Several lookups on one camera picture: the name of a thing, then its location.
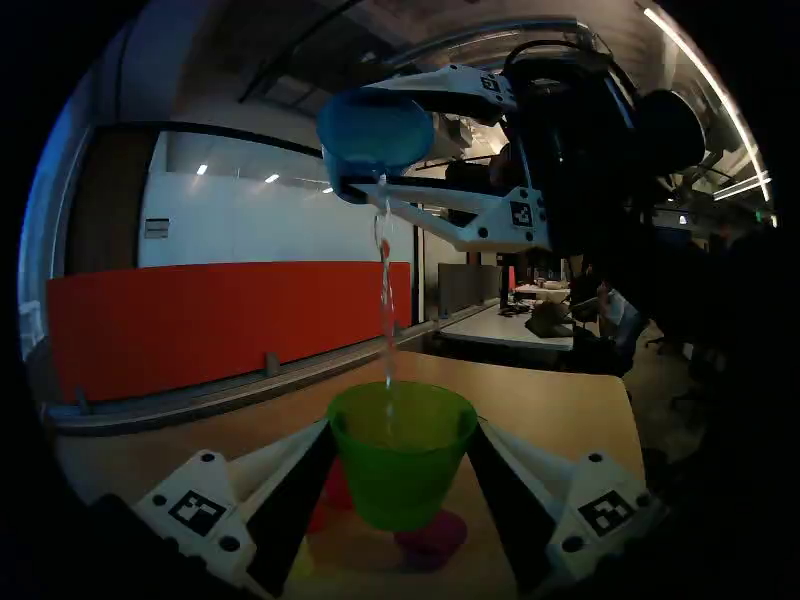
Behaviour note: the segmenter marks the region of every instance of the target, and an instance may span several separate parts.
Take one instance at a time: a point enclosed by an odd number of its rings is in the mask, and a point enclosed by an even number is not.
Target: water stream
[[[381,257],[381,325],[383,328],[384,348],[383,364],[386,376],[386,390],[389,393],[389,402],[386,405],[387,427],[389,437],[392,437],[392,418],[394,417],[394,401],[392,400],[392,381],[395,373],[395,343],[394,343],[394,300],[392,299],[392,284],[389,280],[389,264],[391,247],[389,237],[392,233],[392,209],[389,204],[389,192],[386,188],[386,173],[377,174],[378,212],[375,215],[375,245]]]

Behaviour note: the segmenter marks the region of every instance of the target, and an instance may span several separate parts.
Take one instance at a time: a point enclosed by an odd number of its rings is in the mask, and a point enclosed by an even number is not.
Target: desk
[[[514,292],[523,296],[536,296],[539,300],[550,300],[551,302],[562,302],[569,296],[569,289],[565,290],[546,290],[538,285],[521,285],[514,288]]]
[[[477,315],[467,317],[444,327],[439,334],[442,337],[466,342],[482,342],[499,346],[517,348],[535,348],[539,350],[555,350],[569,352],[572,350],[573,338],[540,338],[525,328],[525,321],[530,313],[503,317],[498,308],[493,306]]]
[[[478,413],[550,452],[576,460],[607,452],[644,479],[639,437],[622,381],[604,375],[552,373],[399,352],[397,377],[447,387]],[[342,390],[380,380],[383,365],[367,365],[262,404],[209,419],[116,437],[60,437],[56,450],[79,494],[93,500],[114,492],[135,502],[202,448],[228,459],[252,452],[321,417]],[[310,535],[312,577],[287,583],[283,598],[517,598],[486,501],[464,458],[444,506],[468,524],[465,544],[441,571],[409,573],[390,534],[370,529],[352,512],[331,511]]]

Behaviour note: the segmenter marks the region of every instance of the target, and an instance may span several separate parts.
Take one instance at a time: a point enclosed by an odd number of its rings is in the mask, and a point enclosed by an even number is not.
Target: fluorescent light
[[[764,171],[764,176],[766,177],[768,175],[769,175],[769,173]],[[722,188],[721,190],[717,190],[714,193],[715,194],[722,194],[722,193],[725,192],[725,190],[728,190],[728,189],[731,189],[731,188],[735,188],[737,185],[744,185],[745,183],[749,183],[750,181],[755,181],[756,179],[758,179],[758,175],[753,175],[752,177],[748,177],[747,179],[742,179],[741,181],[737,181],[736,183],[734,183],[732,185],[729,185],[726,188]]]
[[[750,140],[747,138],[747,132],[744,129],[744,125],[739,119],[739,116],[736,114],[736,107],[733,105],[733,102],[730,98],[728,98],[725,92],[722,91],[722,86],[717,83],[717,80],[714,79],[713,75],[711,75],[711,71],[708,70],[700,58],[698,58],[694,51],[686,44],[686,42],[681,39],[681,37],[674,29],[672,29],[672,27],[670,27],[661,17],[659,17],[649,8],[644,9],[644,14],[653,23],[658,25],[661,31],[666,33],[670,39],[675,42],[678,48],[683,50],[683,53],[694,63],[694,66],[697,67],[698,71],[700,71],[700,74],[708,82],[708,85],[711,86],[711,89],[714,90],[714,93],[719,96],[722,106],[724,106],[725,110],[728,111],[728,115],[733,122],[733,126],[736,128],[736,132],[739,134],[739,137],[742,138],[742,144],[744,144],[744,147],[747,149],[747,154],[750,156],[750,162],[753,163],[753,167],[756,170],[756,177],[758,177],[758,185],[761,186],[761,193],[764,194],[764,201],[769,202],[769,192],[767,191],[767,182],[765,181],[764,173],[761,171],[761,165],[759,165],[758,159],[756,158],[755,149],[750,143]]]
[[[769,183],[770,181],[772,181],[772,177],[767,177],[764,180],[764,183]],[[731,196],[735,196],[737,194],[741,194],[742,192],[746,192],[747,190],[752,190],[753,188],[757,188],[759,185],[760,184],[757,181],[754,181],[750,185],[746,185],[744,187],[737,187],[736,189],[730,191],[728,191],[728,188],[725,188],[724,190],[720,190],[719,192],[714,193],[714,202],[716,202],[717,200],[724,200],[725,198],[730,198]]]

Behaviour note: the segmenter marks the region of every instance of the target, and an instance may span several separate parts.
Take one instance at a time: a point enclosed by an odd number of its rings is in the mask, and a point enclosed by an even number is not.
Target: translucent green cup
[[[352,387],[330,403],[328,420],[356,512],[386,531],[433,519],[477,425],[458,394],[409,381]]]

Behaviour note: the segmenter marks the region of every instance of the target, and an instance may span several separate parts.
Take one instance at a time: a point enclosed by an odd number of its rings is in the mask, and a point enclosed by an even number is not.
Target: orange wall panel
[[[390,269],[411,324],[411,266]],[[280,262],[115,270],[48,282],[65,401],[141,396],[281,363],[381,334],[377,262]]]

